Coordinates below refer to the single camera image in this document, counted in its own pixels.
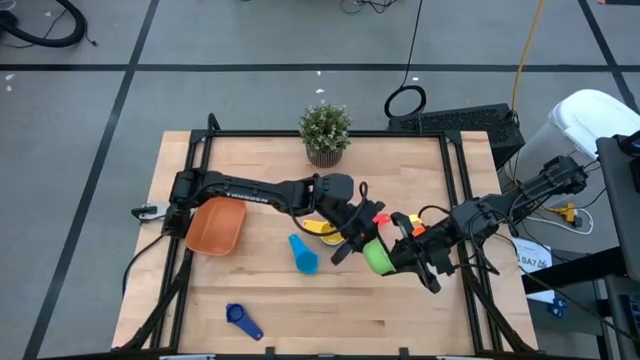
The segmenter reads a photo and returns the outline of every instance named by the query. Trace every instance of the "black metal frame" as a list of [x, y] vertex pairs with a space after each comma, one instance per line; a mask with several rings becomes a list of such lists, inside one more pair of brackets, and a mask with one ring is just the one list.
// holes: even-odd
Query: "black metal frame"
[[[415, 137], [426, 137], [426, 138], [436, 138], [438, 139], [440, 145], [440, 151], [442, 155], [442, 164], [443, 170], [445, 174], [445, 182], [447, 184], [447, 194], [449, 197], [449, 203], [451, 207], [458, 205], [457, 191], [455, 187], [455, 181], [453, 177], [453, 168], [451, 165], [451, 158], [449, 154], [448, 142], [450, 141], [453, 144], [453, 148], [456, 152], [456, 159], [458, 162], [458, 168], [460, 172], [460, 178], [462, 183], [462, 192], [464, 194], [465, 199], [471, 199], [473, 197], [471, 190], [471, 182], [469, 179], [469, 174], [466, 166], [466, 159], [464, 155], [464, 150], [462, 147], [462, 138], [459, 131], [438, 131], [438, 132], [420, 132], [420, 133], [407, 133], [407, 132], [394, 132], [394, 131], [352, 131], [349, 134], [351, 137], [405, 137], [405, 138], [415, 138]], [[185, 161], [185, 168], [190, 168], [193, 166], [193, 162], [195, 160], [195, 153], [200, 142], [204, 142], [204, 148], [202, 152], [202, 158], [200, 159], [200, 168], [203, 170], [207, 169], [209, 164], [211, 147], [213, 143], [213, 139], [215, 137], [299, 137], [299, 132], [295, 130], [221, 130], [218, 122], [215, 117], [210, 114], [209, 115], [209, 123], [208, 129], [206, 130], [192, 130], [191, 136], [189, 139], [189, 148], [187, 150], [187, 157]], [[163, 323], [165, 321], [165, 312], [168, 307], [168, 303], [172, 300], [173, 297], [171, 293], [175, 295], [175, 286], [176, 279], [173, 277], [173, 272], [176, 264], [176, 257], [178, 253], [179, 239], [172, 238], [171, 243], [169, 244], [169, 249], [167, 252], [167, 261], [165, 263], [165, 269], [163, 272], [162, 278], [162, 287], [160, 290], [159, 304], [164, 303], [167, 306], [164, 309], [159, 309], [158, 312], [156, 309], [154, 313], [156, 315], [160, 315], [159, 317], [155, 317], [157, 320], [156, 326], [153, 329], [151, 335], [151, 342], [149, 349], [134, 349], [134, 350], [123, 350], [123, 349], [114, 349], [113, 352], [110, 353], [102, 353], [102, 354], [90, 354], [90, 355], [82, 355], [77, 358], [80, 359], [157, 359], [160, 355], [177, 355], [178, 354], [178, 346], [180, 341], [180, 335], [182, 330], [182, 321], [184, 318], [184, 311], [186, 307], [186, 297], [188, 293], [188, 283], [189, 277], [191, 273], [191, 265], [193, 261], [193, 252], [187, 248], [185, 248], [183, 263], [181, 268], [185, 267], [185, 272], [179, 271], [178, 275], [182, 276], [179, 280], [181, 283], [179, 291], [178, 291], [178, 299], [175, 306], [173, 324], [171, 329], [171, 336], [168, 347], [160, 347], [160, 339], [162, 337], [163, 331]], [[464, 244], [459, 244], [458, 246], [458, 255], [461, 263], [469, 263], [469, 257], [467, 253], [467, 249]], [[465, 276], [472, 276], [475, 278], [475, 275], [469, 268], [462, 268], [463, 278], [463, 288], [465, 294], [465, 300], [467, 305], [467, 313], [469, 319], [469, 326], [471, 330], [471, 338], [473, 342], [474, 354], [475, 357], [489, 357], [494, 359], [549, 359], [549, 360], [568, 360], [568, 359], [578, 359], [578, 358], [570, 358], [570, 357], [559, 357], [559, 356], [548, 356], [540, 353], [520, 353], [520, 352], [505, 352], [502, 347], [501, 334], [496, 325], [496, 321], [490, 316], [490, 310], [487, 309], [487, 320], [489, 323], [489, 330], [491, 336], [491, 344], [493, 350], [484, 349], [484, 344], [482, 341], [482, 334], [480, 329], [480, 321], [478, 315], [478, 309], [476, 306], [476, 299], [474, 295], [474, 290], [472, 286], [470, 286], [467, 281], [464, 281]], [[480, 279], [480, 288], [486, 298], [489, 301], [492, 301], [491, 294], [491, 284], [489, 276], [486, 270], [478, 270], [479, 271], [479, 279]], [[400, 360], [422, 360], [422, 359], [437, 359], [438, 356], [413, 356], [409, 354], [407, 348], [399, 348], [398, 355], [276, 355], [275, 348], [267, 347], [265, 348], [264, 354], [215, 354], [216, 359], [256, 359], [256, 360], [269, 360], [269, 359], [291, 359], [291, 360], [302, 360], [302, 359], [313, 359], [313, 358], [327, 358], [327, 359], [379, 359], [379, 360], [391, 360], [391, 359], [400, 359]]]

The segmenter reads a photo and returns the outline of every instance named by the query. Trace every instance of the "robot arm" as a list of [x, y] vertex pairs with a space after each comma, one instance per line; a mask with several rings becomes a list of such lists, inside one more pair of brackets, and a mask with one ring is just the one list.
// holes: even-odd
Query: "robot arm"
[[347, 239], [331, 258], [337, 265], [350, 252], [362, 251], [363, 246], [377, 236], [373, 218], [384, 208], [384, 203], [367, 199], [366, 183], [360, 184], [362, 201], [351, 204], [353, 187], [353, 179], [344, 174], [316, 174], [271, 184], [217, 171], [185, 170], [176, 174], [163, 232], [175, 237], [186, 236], [190, 210], [218, 196], [271, 205], [294, 220], [317, 211]]
[[458, 242], [483, 242], [498, 231], [500, 224], [522, 221], [549, 196], [579, 193], [587, 186], [587, 176], [583, 167], [573, 159], [556, 157], [547, 162], [533, 179], [503, 195], [490, 194], [465, 201], [433, 226], [414, 229], [406, 215], [393, 213], [391, 219], [400, 227], [403, 238], [396, 240], [388, 252], [396, 271], [381, 275], [414, 272], [425, 287], [437, 293], [440, 285], [424, 264], [435, 267], [438, 274], [453, 274], [455, 267], [449, 253]]

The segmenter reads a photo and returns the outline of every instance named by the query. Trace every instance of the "black floor line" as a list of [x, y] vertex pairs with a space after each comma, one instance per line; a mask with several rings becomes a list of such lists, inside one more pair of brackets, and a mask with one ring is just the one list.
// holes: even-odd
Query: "black floor line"
[[[258, 72], [258, 71], [404, 71], [406, 64], [137, 64], [135, 71], [156, 72]], [[0, 64], [0, 71], [126, 71], [125, 64]], [[412, 64], [422, 72], [515, 72], [518, 65]], [[640, 72], [640, 65], [525, 65], [528, 73]]]
[[0, 71], [127, 71], [127, 64], [0, 64]]
[[100, 178], [100, 173], [102, 172], [107, 152], [109, 151], [109, 146], [113, 139], [113, 134], [116, 130], [116, 126], [118, 125], [118, 120], [120, 119], [120, 113], [122, 112], [129, 88], [131, 87], [131, 81], [135, 74], [135, 66], [140, 60], [144, 43], [147, 39], [147, 35], [149, 34], [149, 29], [151, 28], [151, 23], [158, 7], [158, 1], [159, 0], [152, 0], [149, 4], [149, 8], [147, 9], [147, 14], [144, 18], [144, 22], [142, 23], [142, 28], [138, 35], [133, 53], [131, 54], [131, 59], [129, 60], [129, 65], [127, 66], [126, 73], [124, 74], [120, 89], [118, 90], [118, 95], [116, 96], [113, 108], [111, 109], [109, 119], [107, 120], [107, 124], [102, 134], [102, 139], [100, 140], [100, 145], [98, 146], [98, 151], [93, 160], [91, 171], [89, 172], [89, 177], [87, 178], [84, 190], [82, 191], [78, 208], [76, 209], [73, 217], [67, 239], [62, 248], [62, 253], [53, 273], [53, 278], [49, 284], [49, 289], [47, 290], [42, 307], [38, 313], [38, 318], [36, 319], [33, 331], [31, 332], [31, 337], [27, 343], [23, 359], [36, 359], [40, 353], [40, 348], [44, 341], [47, 328], [49, 327], [53, 310], [58, 302], [58, 298], [60, 297], [60, 292], [62, 291], [62, 286], [64, 285], [67, 272], [69, 271], [71, 259], [75, 252], [76, 245], [78, 244], [78, 238], [80, 237], [80, 233], [89, 210], [89, 205], [93, 199], [93, 194], [95, 193], [98, 179]]
[[602, 30], [600, 30], [600, 26], [598, 25], [598, 22], [596, 21], [596, 17], [593, 15], [593, 11], [591, 11], [591, 8], [589, 7], [587, 0], [578, 0], [578, 3], [580, 4], [580, 8], [584, 13], [584, 17], [587, 19], [587, 23], [591, 28], [593, 37], [596, 39], [596, 42], [598, 43], [598, 47], [600, 47], [600, 51], [602, 52], [602, 56], [604, 56], [604, 59], [607, 62], [607, 65], [615, 69], [614, 71], [611, 72], [611, 74], [613, 75], [613, 79], [615, 80], [616, 85], [618, 86], [618, 91], [620, 91], [620, 95], [622, 95], [622, 100], [631, 110], [635, 111], [636, 113], [640, 113], [640, 111], [638, 111], [638, 104], [636, 104], [633, 93], [629, 89], [629, 85], [627, 85], [627, 82], [625, 81], [624, 76], [619, 71], [619, 69], [617, 69], [618, 63], [616, 62], [616, 59], [613, 57], [613, 53], [611, 52], [611, 49], [607, 44], [607, 40], [604, 38], [604, 34], [602, 34]]

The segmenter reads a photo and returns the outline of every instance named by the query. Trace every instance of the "plant pot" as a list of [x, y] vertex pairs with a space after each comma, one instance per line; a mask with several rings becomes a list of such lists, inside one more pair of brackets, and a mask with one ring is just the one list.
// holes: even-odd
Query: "plant pot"
[[307, 148], [307, 158], [309, 162], [319, 168], [329, 168], [337, 165], [342, 159], [342, 150], [334, 150], [330, 152], [319, 152]]

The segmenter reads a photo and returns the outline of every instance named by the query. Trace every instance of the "small plant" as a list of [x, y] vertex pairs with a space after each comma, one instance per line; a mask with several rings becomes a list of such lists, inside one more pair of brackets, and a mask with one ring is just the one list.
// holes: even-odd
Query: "small plant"
[[317, 105], [308, 107], [300, 118], [300, 135], [308, 150], [318, 153], [347, 148], [351, 117], [346, 106]]

